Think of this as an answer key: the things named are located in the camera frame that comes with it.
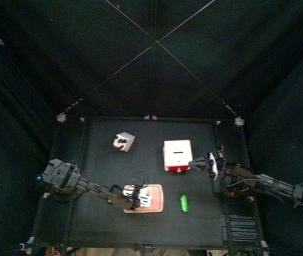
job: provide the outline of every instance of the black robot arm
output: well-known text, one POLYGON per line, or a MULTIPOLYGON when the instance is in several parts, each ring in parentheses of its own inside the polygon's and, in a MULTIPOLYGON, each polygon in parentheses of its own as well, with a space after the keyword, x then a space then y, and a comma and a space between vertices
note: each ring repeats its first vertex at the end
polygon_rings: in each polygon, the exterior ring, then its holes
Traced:
POLYGON ((208 153, 192 160, 189 166, 192 169, 207 171, 212 179, 219 175, 220 192, 225 196, 248 196, 255 192, 271 195, 280 201, 288 200, 295 207, 303 208, 303 183, 291 185, 266 174, 255 175, 242 165, 225 163, 223 150, 217 154, 216 161, 212 153, 208 153))
POLYGON ((113 185, 111 188, 95 184, 84 175, 76 165, 65 163, 59 159, 49 161, 41 174, 44 182, 50 184, 63 193, 69 194, 77 188, 93 193, 99 198, 109 201, 113 205, 125 210, 133 210, 140 206, 139 192, 140 186, 135 185, 131 196, 123 194, 123 189, 113 185))

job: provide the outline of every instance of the small cube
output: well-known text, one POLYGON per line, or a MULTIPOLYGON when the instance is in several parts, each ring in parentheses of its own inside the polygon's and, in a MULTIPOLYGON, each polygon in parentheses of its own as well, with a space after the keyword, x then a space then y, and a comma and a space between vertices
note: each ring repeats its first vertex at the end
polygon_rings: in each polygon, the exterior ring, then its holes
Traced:
POLYGON ((121 151, 128 152, 133 141, 135 141, 135 136, 127 132, 123 132, 116 134, 115 140, 113 140, 113 146, 119 148, 121 151))

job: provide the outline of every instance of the white block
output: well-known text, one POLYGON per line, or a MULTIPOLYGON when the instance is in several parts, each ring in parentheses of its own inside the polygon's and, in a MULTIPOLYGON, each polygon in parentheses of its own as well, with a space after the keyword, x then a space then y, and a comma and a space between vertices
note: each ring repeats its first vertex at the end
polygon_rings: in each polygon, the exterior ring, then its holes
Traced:
MULTIPOLYGON (((123 194, 125 196, 132 196, 132 190, 123 190, 123 194)), ((139 199, 140 199, 140 207, 149 207, 151 206, 151 196, 148 193, 147 188, 141 188, 139 192, 139 199)))
POLYGON ((113 146, 119 148, 121 151, 128 152, 129 147, 135 141, 135 136, 127 132, 116 134, 113 140, 113 146))

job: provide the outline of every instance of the green object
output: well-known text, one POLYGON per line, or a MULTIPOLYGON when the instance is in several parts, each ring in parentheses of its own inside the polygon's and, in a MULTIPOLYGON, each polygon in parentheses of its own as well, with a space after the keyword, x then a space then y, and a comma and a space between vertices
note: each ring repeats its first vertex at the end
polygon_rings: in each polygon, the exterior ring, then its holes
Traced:
POLYGON ((180 206, 181 206, 181 211, 188 212, 188 198, 185 195, 180 197, 180 206))

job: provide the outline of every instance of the black backdrop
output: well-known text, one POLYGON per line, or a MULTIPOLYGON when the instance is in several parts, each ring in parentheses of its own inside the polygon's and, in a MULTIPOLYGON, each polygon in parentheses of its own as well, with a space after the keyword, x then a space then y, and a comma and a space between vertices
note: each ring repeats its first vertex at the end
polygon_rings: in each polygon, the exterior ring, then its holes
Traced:
MULTIPOLYGON (((246 118, 255 172, 303 181, 303 1, 0 1, 0 250, 26 240, 54 116, 246 118)), ((303 213, 263 198, 267 241, 303 213)))

